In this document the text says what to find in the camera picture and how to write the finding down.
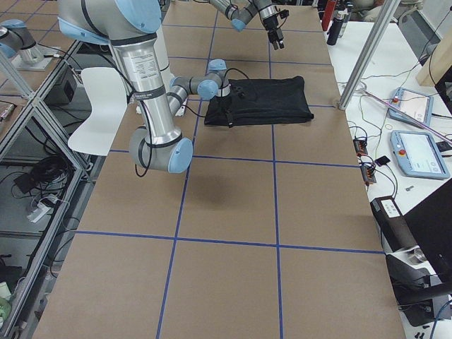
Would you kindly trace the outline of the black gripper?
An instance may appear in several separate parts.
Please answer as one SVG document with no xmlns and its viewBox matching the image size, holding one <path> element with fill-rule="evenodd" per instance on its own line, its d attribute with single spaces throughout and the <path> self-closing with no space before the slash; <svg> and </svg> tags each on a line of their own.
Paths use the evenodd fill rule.
<svg viewBox="0 0 452 339">
<path fill-rule="evenodd" d="M 277 14 L 263 19 L 263 26 L 268 34 L 268 40 L 272 44 L 275 51 L 285 48 L 283 33 L 278 25 L 279 22 Z"/>
</svg>

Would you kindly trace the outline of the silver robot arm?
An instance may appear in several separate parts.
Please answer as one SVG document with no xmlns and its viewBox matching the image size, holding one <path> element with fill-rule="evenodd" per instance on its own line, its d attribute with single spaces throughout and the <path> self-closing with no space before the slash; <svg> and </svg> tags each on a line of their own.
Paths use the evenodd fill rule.
<svg viewBox="0 0 452 339">
<path fill-rule="evenodd" d="M 274 50 L 285 48 L 279 19 L 287 19 L 290 14 L 287 9 L 280 9 L 272 1 L 267 0 L 248 1 L 243 8 L 231 1 L 212 0 L 208 3 L 221 12 L 238 32 L 243 31 L 251 20 L 258 16 Z"/>
<path fill-rule="evenodd" d="M 224 60 L 209 63 L 203 77 L 176 77 L 166 88 L 155 51 L 162 23 L 157 1 L 59 1 L 59 27 L 66 36 L 108 45 L 141 108 L 144 126 L 131 137 L 129 152 L 147 170 L 184 172 L 193 144 L 173 122 L 189 95 L 210 100 L 229 94 Z"/>
</svg>

